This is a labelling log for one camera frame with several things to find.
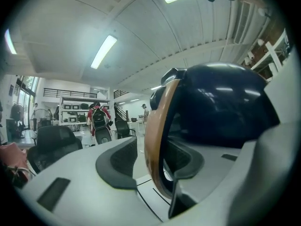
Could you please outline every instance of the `display shelf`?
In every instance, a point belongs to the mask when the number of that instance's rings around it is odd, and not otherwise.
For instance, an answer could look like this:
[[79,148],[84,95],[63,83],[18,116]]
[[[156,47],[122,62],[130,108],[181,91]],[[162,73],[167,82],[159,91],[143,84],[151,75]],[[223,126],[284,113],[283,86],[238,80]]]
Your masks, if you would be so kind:
[[89,112],[89,110],[82,110],[82,109],[62,109],[62,112]]
[[62,125],[62,126],[84,125],[87,123],[87,122],[62,122],[64,119],[63,112],[79,112],[79,113],[80,112],[83,112],[83,113],[89,112],[89,109],[87,109],[87,110],[63,109],[62,107],[64,104],[72,104],[73,102],[77,102],[77,104],[86,103],[86,102],[93,103],[95,101],[102,103],[102,105],[108,105],[108,102],[109,102],[109,100],[89,98],[89,97],[65,97],[65,96],[61,97],[60,98],[60,107],[59,107],[59,123],[60,123],[60,125]]
[[85,125],[87,122],[62,122],[61,126],[71,126],[71,125]]
[[254,69],[259,69],[262,68],[264,65],[267,65],[266,63],[264,63],[266,60],[269,60],[269,62],[272,61],[272,57],[270,56],[270,52],[267,52],[252,68],[251,70]]
[[99,102],[99,103],[108,103],[109,100],[97,99],[97,98],[88,98],[88,97],[62,97],[63,101],[74,101],[74,102]]
[[281,36],[279,37],[279,39],[272,46],[272,49],[268,48],[269,51],[251,68],[251,70],[262,69],[271,62],[274,62],[277,66],[277,63],[275,62],[275,59],[277,59],[277,58],[273,59],[273,56],[271,53],[275,54],[274,51],[280,49],[281,47],[283,47],[285,45],[285,37],[286,37],[286,32],[284,30],[283,33],[281,34]]

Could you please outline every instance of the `mesh office chair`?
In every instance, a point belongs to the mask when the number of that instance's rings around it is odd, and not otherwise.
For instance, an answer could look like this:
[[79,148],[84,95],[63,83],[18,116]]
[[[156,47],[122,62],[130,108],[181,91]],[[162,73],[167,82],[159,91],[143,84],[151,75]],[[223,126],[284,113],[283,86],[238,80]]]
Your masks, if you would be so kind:
[[[125,138],[125,137],[135,137],[136,131],[134,129],[130,129],[128,124],[124,120],[115,120],[115,126],[117,130],[118,139]],[[130,135],[130,130],[134,132],[134,136]]]
[[37,145],[31,147],[27,159],[36,173],[65,155],[82,149],[81,141],[66,126],[46,126],[38,130]]

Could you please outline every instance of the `shelf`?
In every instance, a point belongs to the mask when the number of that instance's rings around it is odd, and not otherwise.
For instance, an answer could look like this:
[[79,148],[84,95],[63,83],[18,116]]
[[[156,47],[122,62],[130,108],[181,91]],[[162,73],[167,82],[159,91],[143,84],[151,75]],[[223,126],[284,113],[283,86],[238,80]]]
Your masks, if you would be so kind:
[[86,125],[87,122],[63,122],[60,123],[61,126],[71,126],[71,125]]
[[[286,32],[285,30],[283,31],[283,33],[281,34],[281,36],[279,37],[279,39],[277,40],[277,42],[273,45],[273,50],[277,50],[280,47],[283,47],[285,44],[285,36],[286,36]],[[273,59],[270,58],[270,52],[268,51],[252,68],[251,70],[254,69],[261,69],[262,67],[267,66],[267,63],[264,63],[265,60],[269,59],[268,63],[273,62]]]
[[256,68],[261,68],[262,66],[260,66],[261,64],[263,64],[263,62],[269,58],[271,54],[269,52],[267,52],[252,68],[251,70],[254,70]]
[[78,101],[78,102],[100,102],[100,103],[108,103],[109,100],[97,99],[97,98],[88,98],[88,97],[62,97],[63,101]]
[[74,109],[62,109],[61,111],[63,112],[89,112],[89,110],[81,110],[81,109],[78,109],[78,110],[74,110]]

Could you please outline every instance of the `orange trim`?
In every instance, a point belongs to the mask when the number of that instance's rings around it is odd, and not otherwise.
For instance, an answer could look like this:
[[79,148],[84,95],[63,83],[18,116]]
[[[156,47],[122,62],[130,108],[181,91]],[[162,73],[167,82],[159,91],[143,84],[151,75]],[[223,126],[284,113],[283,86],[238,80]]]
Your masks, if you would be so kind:
[[159,176],[159,157],[167,112],[179,81],[180,79],[175,79],[166,84],[157,110],[151,111],[148,117],[144,139],[146,166],[157,189],[168,198],[170,198],[170,196],[165,192],[165,187],[162,185]]

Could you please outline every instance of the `man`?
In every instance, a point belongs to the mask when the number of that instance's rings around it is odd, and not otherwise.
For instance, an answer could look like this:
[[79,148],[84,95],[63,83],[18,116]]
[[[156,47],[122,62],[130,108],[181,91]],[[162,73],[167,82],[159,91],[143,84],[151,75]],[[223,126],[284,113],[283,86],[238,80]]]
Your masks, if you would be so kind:
[[105,112],[107,117],[109,118],[109,120],[111,119],[111,116],[110,116],[108,110],[104,107],[101,108],[99,102],[97,102],[97,101],[94,102],[94,107],[89,110],[88,117],[87,117],[87,125],[91,125],[90,132],[91,132],[92,136],[94,136],[94,134],[95,134],[95,129],[92,128],[92,115],[93,115],[93,112],[95,111],[95,109],[97,109],[97,108],[100,108],[103,112]]
[[143,104],[142,108],[144,109],[144,115],[143,115],[144,134],[143,135],[145,135],[146,123],[147,123],[147,119],[149,117],[150,111],[146,108],[146,104]]
[[36,110],[38,109],[38,103],[34,104],[34,108],[33,108],[33,131],[36,132],[37,131],[37,118],[36,118]]

